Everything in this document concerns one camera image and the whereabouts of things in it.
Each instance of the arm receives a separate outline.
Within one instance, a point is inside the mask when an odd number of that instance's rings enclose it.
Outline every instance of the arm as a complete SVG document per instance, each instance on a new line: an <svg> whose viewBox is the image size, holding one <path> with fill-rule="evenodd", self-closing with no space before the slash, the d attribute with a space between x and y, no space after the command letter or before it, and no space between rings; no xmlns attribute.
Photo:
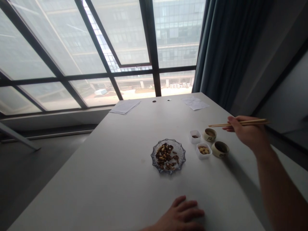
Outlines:
<svg viewBox="0 0 308 231"><path fill-rule="evenodd" d="M265 129L242 126L238 121L256 119L248 116L228 117L238 138L255 154L265 209L274 230L308 230L308 204L283 168L271 148Z"/></svg>

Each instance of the white paper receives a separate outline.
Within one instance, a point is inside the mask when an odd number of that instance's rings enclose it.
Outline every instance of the white paper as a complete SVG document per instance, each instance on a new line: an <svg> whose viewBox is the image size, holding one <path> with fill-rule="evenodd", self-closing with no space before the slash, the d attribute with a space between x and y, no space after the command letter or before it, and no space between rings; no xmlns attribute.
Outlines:
<svg viewBox="0 0 308 231"><path fill-rule="evenodd" d="M196 97L190 97L190 98L183 98L181 99L187 106L189 106L192 110L198 110L202 108L209 107L208 104L204 103L200 99Z"/></svg>
<svg viewBox="0 0 308 231"><path fill-rule="evenodd" d="M128 112L130 112L134 107L136 107L141 100L139 99L129 99L124 100L123 103L116 105L112 110L109 112L112 113L118 113L122 115L126 115Z"/></svg>

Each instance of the blue curtain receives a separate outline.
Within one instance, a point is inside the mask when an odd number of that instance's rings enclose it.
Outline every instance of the blue curtain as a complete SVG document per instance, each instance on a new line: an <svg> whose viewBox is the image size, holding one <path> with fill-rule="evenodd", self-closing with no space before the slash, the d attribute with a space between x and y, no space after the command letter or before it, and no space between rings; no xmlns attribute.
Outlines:
<svg viewBox="0 0 308 231"><path fill-rule="evenodd" d="M272 0L208 0L192 92L229 111Z"/></svg>

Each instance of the chopsticks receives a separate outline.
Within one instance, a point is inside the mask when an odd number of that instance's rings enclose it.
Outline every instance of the chopsticks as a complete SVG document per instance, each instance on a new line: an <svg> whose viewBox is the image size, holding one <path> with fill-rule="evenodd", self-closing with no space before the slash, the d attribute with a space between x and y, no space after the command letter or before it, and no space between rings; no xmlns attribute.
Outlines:
<svg viewBox="0 0 308 231"><path fill-rule="evenodd" d="M247 120L240 121L243 126L247 125L261 125L261 124L269 124L270 122L267 119L256 119L256 120ZM212 124L209 127L232 127L231 124Z"/></svg>

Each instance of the hand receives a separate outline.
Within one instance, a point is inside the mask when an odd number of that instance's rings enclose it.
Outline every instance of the hand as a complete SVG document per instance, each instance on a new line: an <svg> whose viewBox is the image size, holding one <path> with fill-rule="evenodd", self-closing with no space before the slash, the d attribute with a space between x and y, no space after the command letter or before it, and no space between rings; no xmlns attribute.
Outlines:
<svg viewBox="0 0 308 231"><path fill-rule="evenodd" d="M266 137L263 125L248 125L242 126L239 121L258 119L250 116L228 117L228 123L232 127L223 127L222 129L228 132L235 132L240 141L248 146L254 153L264 148L270 148L270 143Z"/></svg>
<svg viewBox="0 0 308 231"><path fill-rule="evenodd" d="M196 208L196 201L185 201L186 196L175 199L169 210L149 227L149 231L204 231L201 224L192 222L193 218L204 216L204 211Z"/></svg>

